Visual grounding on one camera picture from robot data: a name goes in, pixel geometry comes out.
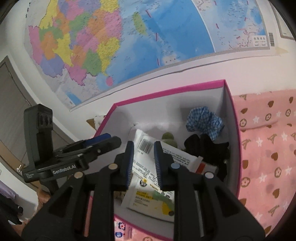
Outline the person's hand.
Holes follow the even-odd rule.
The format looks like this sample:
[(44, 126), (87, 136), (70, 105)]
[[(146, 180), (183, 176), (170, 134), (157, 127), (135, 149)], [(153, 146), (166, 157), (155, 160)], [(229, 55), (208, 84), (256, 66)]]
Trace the person's hand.
[(41, 210), (41, 208), (50, 200), (51, 194), (44, 191), (43, 189), (37, 190), (38, 205), (35, 211), (35, 214)]

